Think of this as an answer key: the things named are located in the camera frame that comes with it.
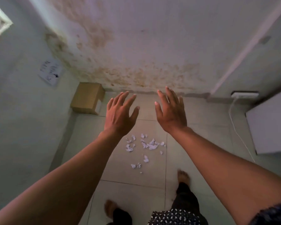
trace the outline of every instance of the white furniture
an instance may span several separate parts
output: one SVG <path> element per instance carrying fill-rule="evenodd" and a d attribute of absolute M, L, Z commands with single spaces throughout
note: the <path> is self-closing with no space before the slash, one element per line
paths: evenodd
<path fill-rule="evenodd" d="M 257 154 L 281 152 L 281 92 L 246 116 Z"/>

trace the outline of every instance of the leg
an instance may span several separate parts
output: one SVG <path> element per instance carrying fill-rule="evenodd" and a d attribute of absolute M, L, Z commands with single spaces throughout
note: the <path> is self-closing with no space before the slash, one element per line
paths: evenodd
<path fill-rule="evenodd" d="M 132 218 L 128 212 L 120 209 L 118 205 L 111 201 L 107 200 L 104 205 L 104 210 L 106 215 L 113 219 L 113 225 L 132 225 Z"/>
<path fill-rule="evenodd" d="M 172 204 L 172 208 L 185 209 L 188 211 L 196 210 L 199 212 L 199 202 L 189 189 L 190 178 L 188 174 L 182 170 L 178 170 L 178 182 L 177 196 Z"/>

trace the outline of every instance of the finger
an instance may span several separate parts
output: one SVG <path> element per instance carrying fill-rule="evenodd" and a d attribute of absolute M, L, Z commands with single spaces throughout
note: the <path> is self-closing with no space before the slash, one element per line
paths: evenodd
<path fill-rule="evenodd" d="M 134 102 L 135 99 L 136 99 L 136 94 L 134 94 L 133 96 L 131 96 L 131 98 L 129 98 L 129 99 L 125 102 L 124 106 L 130 108 L 130 107 L 132 106 L 132 103 Z"/>
<path fill-rule="evenodd" d="M 165 87 L 165 93 L 168 96 L 169 103 L 170 104 L 174 104 L 175 103 L 175 99 L 174 99 L 173 93 L 172 93 L 172 91 L 168 87 Z"/>
<path fill-rule="evenodd" d="M 116 105 L 116 103 L 118 102 L 118 100 L 119 100 L 119 98 L 120 98 L 120 96 L 121 96 L 122 94 L 123 94 L 123 92 L 121 92 L 120 94 L 118 94 L 118 95 L 116 96 L 116 98 L 113 99 L 113 103 L 112 103 L 113 106 Z"/>
<path fill-rule="evenodd" d="M 155 102 L 155 111 L 156 111 L 157 120 L 161 119 L 163 116 L 163 113 L 161 110 L 161 106 L 158 102 Z"/>
<path fill-rule="evenodd" d="M 172 94 L 173 94 L 173 97 L 174 97 L 174 99 L 175 99 L 176 104 L 179 104 L 179 100 L 178 100 L 178 97 L 177 97 L 176 93 L 175 93 L 174 90 L 172 90 L 172 89 L 171 89 L 171 92 L 172 92 Z"/>
<path fill-rule="evenodd" d="M 183 102 L 182 96 L 179 96 L 179 103 L 182 106 L 182 108 L 184 109 L 184 102 Z"/>
<path fill-rule="evenodd" d="M 120 97 L 119 97 L 119 101 L 117 102 L 117 104 L 123 106 L 123 103 L 125 101 L 125 99 L 127 98 L 127 96 L 129 95 L 129 91 L 126 91 L 125 93 L 123 93 Z"/>
<path fill-rule="evenodd" d="M 158 90 L 157 94 L 158 94 L 158 96 L 159 96 L 159 98 L 161 100 L 161 103 L 162 103 L 163 107 L 166 107 L 167 105 L 169 105 L 168 99 L 165 96 L 165 94 L 162 93 L 162 91 Z"/>
<path fill-rule="evenodd" d="M 109 110 L 112 106 L 113 98 L 111 98 L 107 104 L 107 110 Z"/>
<path fill-rule="evenodd" d="M 130 116 L 130 119 L 131 119 L 131 121 L 132 121 L 134 124 L 135 124 L 136 119 L 137 119 L 137 117 L 138 117 L 139 110 L 140 110 L 140 107 L 139 107 L 139 106 L 135 107 L 135 108 L 134 108 L 134 111 L 133 111 L 133 113 L 132 113 L 132 115 Z"/>

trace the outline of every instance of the forearm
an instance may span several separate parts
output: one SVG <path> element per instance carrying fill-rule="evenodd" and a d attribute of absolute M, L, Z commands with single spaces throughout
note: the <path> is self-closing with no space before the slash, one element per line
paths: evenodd
<path fill-rule="evenodd" d="M 197 135 L 190 128 L 172 133 L 238 224 L 261 209 L 281 203 L 281 178 Z"/>
<path fill-rule="evenodd" d="M 0 224 L 78 224 L 121 136 L 112 130 L 0 211 Z"/>

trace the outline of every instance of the cardboard box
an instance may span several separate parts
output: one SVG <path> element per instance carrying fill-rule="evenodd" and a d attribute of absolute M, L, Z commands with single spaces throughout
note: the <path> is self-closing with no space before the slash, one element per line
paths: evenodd
<path fill-rule="evenodd" d="M 71 108 L 76 113 L 98 115 L 105 95 L 99 83 L 79 83 Z"/>

